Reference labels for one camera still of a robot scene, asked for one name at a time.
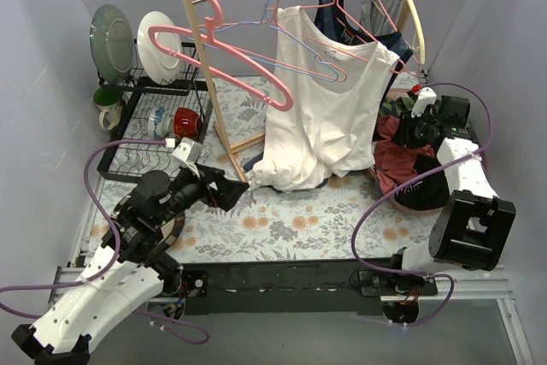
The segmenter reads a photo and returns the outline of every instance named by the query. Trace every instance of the red cloth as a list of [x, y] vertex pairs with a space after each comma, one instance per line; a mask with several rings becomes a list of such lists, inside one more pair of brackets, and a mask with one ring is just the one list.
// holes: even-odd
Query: red cloth
[[404, 149], [392, 143], [391, 137], [398, 127], [399, 119], [392, 115], [378, 117], [376, 121], [376, 130], [382, 139], [374, 149], [374, 160], [376, 176], [384, 194], [417, 175], [414, 164], [419, 154], [435, 157], [431, 145], [419, 149]]

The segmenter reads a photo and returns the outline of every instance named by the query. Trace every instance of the gray plate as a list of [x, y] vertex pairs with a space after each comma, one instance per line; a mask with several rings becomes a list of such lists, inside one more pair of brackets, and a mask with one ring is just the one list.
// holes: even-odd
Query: gray plate
[[135, 57], [133, 30], [121, 10], [104, 4], [93, 15], [89, 31], [91, 55], [101, 76], [118, 84], [129, 75]]

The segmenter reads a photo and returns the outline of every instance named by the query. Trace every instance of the green mug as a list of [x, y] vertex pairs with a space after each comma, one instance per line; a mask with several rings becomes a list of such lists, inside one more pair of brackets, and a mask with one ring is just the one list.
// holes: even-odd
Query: green mug
[[113, 130], [120, 122], [123, 109], [120, 94], [117, 91], [100, 88], [95, 91], [93, 102], [101, 112], [99, 126], [107, 132]]

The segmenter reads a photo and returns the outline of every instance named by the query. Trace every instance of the white shirt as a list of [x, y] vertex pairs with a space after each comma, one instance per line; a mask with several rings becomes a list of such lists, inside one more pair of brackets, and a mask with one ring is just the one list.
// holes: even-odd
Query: white shirt
[[[369, 168], [374, 163], [371, 143], [378, 108], [397, 54], [380, 43], [348, 46], [334, 42], [298, 6], [278, 9], [278, 23], [315, 50], [323, 62], [342, 68], [348, 78], [328, 82], [275, 68], [275, 75], [292, 91], [295, 103], [286, 112], [268, 106], [264, 157], [247, 173], [250, 188], [315, 188], [332, 173], [342, 177], [351, 170]], [[334, 75], [315, 61], [313, 53], [282, 32], [278, 35], [277, 60], [326, 77]], [[272, 85], [269, 95], [283, 101]]]

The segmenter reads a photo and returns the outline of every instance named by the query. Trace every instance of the floral tablecloth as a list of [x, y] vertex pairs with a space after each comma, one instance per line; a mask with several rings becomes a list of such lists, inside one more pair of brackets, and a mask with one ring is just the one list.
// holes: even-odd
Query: floral tablecloth
[[[263, 88], [266, 81], [244, 81]], [[266, 108], [223, 80], [216, 80], [226, 128], [232, 141], [264, 130]], [[393, 87], [411, 87], [415, 79], [399, 75]], [[257, 144], [237, 154], [240, 164], [262, 151]], [[224, 168], [237, 178], [215, 130], [209, 123], [199, 162]], [[101, 203], [108, 212], [133, 185], [105, 181]], [[186, 212], [186, 225], [169, 253], [179, 262], [243, 262], [351, 258], [350, 238], [364, 211], [380, 197], [375, 181], [365, 172], [331, 177], [321, 189], [278, 193], [263, 187], [247, 191], [229, 212], [196, 203]], [[380, 206], [363, 224], [357, 249], [365, 257], [385, 257], [401, 247], [428, 240], [436, 215], [408, 215], [390, 204]], [[92, 256], [107, 231], [97, 213], [83, 249]]]

